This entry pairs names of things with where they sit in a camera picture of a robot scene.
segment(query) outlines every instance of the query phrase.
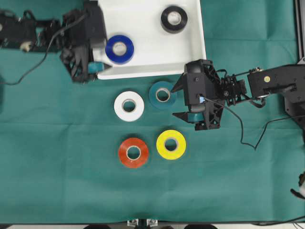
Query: metal bracket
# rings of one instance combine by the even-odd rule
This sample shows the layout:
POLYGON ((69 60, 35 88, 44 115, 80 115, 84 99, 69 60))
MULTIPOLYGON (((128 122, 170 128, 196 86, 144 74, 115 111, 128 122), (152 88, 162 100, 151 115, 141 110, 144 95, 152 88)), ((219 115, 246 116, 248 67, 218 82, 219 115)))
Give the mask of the metal bracket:
POLYGON ((128 227, 137 227, 139 225, 139 219, 132 219, 127 221, 127 226, 128 227))
POLYGON ((147 222, 148 227, 152 228, 152 227, 158 226, 158 220, 156 220, 156 219, 147 219, 146 222, 147 222))
POLYGON ((127 221, 128 227, 134 227, 139 229, 147 229, 158 226, 158 220, 156 219, 132 219, 127 221))

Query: screw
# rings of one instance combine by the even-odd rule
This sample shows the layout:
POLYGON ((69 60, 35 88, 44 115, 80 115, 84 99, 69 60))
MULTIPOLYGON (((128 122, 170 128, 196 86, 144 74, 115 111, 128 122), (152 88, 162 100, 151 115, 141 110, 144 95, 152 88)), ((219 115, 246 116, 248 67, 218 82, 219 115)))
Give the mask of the screw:
POLYGON ((270 81, 271 81, 270 76, 268 76, 268 75, 265 76, 264 81, 265 81, 266 83, 270 82, 270 81))

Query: yellow tape roll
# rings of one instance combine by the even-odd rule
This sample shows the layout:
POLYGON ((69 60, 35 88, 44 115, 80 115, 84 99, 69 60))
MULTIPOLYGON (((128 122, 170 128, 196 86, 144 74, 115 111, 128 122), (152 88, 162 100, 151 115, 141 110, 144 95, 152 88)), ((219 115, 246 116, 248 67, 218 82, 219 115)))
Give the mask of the yellow tape roll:
POLYGON ((158 153, 167 160, 176 160, 180 158, 186 150, 186 140, 184 136, 176 130, 164 131, 157 139, 158 153), (176 141, 177 147, 174 151, 166 149, 165 142, 169 139, 176 141))

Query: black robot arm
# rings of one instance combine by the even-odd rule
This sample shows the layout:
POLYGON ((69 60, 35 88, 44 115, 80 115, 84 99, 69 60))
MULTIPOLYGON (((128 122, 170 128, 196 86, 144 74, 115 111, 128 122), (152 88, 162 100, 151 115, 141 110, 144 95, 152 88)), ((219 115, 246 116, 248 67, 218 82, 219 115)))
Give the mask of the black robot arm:
MULTIPOLYGON (((292 116, 305 115, 305 65, 285 65, 269 70, 259 68, 227 76, 226 70, 216 71, 212 61, 198 60, 185 65, 184 73, 172 92, 184 91, 188 112, 173 115, 195 124, 195 130, 220 128, 224 106, 250 102, 258 108, 265 105, 265 98, 281 94, 286 102, 286 111, 292 116), (218 72, 225 72, 220 78, 218 72), (244 80, 237 80, 248 74, 252 96, 247 96, 244 80)), ((295 119, 305 130, 305 120, 295 119)))
POLYGON ((43 60, 26 72, 16 85, 38 67, 49 52, 61 53, 61 60, 72 80, 86 83, 97 78, 88 69, 94 62, 92 49, 103 48, 107 42, 106 28, 101 8, 97 1, 85 1, 82 10, 74 9, 57 19, 37 20, 30 10, 22 18, 10 10, 0 9, 0 48, 20 49, 24 52, 44 52, 43 60))

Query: red tape roll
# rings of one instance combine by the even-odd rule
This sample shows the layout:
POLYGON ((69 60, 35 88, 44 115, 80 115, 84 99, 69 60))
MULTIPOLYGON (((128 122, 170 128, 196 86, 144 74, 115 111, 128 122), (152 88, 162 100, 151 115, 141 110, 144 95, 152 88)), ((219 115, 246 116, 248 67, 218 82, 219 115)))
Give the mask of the red tape roll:
POLYGON ((128 138, 123 141, 119 148, 119 158, 123 165, 128 168, 139 168, 143 166, 149 156, 148 147, 141 139, 136 137, 128 138), (131 147, 137 147, 140 150, 140 156, 137 159, 131 159, 128 157, 127 153, 131 147))

